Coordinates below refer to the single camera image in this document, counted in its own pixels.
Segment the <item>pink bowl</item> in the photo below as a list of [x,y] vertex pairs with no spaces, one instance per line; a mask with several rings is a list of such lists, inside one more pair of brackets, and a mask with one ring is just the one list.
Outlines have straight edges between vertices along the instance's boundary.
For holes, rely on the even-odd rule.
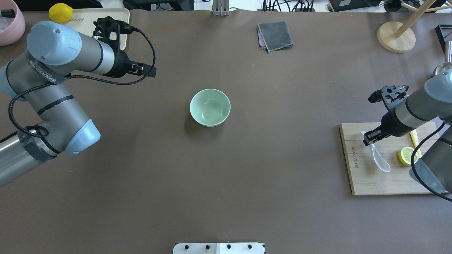
[[19,7],[12,0],[0,0],[0,9],[13,9],[16,12],[16,17],[12,24],[0,33],[0,46],[6,46],[22,37],[25,32],[25,20]]

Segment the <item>round wooden base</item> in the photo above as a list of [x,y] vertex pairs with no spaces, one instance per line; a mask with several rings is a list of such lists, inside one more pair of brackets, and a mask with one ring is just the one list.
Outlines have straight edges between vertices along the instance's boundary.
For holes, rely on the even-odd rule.
[[377,30],[377,38],[385,49],[394,53],[406,53],[414,48],[416,37],[408,28],[400,37],[394,35],[403,24],[396,21],[386,22]]

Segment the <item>yellow lemon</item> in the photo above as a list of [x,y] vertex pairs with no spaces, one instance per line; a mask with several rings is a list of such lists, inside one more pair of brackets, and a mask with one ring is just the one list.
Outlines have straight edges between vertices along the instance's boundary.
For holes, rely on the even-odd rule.
[[49,18],[53,22],[68,22],[72,17],[72,8],[64,3],[54,4],[49,9]]
[[[411,166],[411,155],[413,154],[414,148],[405,146],[399,151],[399,160],[405,166]],[[417,154],[414,155],[414,163],[418,161],[419,157]]]

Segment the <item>folded towel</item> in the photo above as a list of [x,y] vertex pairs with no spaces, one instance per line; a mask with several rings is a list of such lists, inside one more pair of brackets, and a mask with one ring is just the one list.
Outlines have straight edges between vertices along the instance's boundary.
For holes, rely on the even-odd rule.
[[293,41],[290,35],[289,25],[286,21],[275,23],[261,23],[257,25],[259,45],[261,48],[272,52],[283,47],[292,47]]

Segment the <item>wooden cutting board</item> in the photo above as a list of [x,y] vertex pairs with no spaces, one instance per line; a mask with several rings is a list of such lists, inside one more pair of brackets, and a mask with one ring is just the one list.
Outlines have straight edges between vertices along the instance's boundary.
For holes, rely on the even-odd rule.
[[[378,152],[391,166],[391,171],[383,172],[373,159],[372,149],[365,146],[360,131],[371,131],[379,122],[342,123],[339,126],[342,147],[348,170],[348,179],[353,195],[392,195],[430,193],[414,181],[408,171],[411,167],[403,165],[397,153],[405,146],[413,146],[409,134],[402,137],[390,136],[375,143]],[[428,122],[416,129],[421,142],[436,130],[434,122]],[[424,154],[439,138],[438,134],[427,140],[420,148]]]

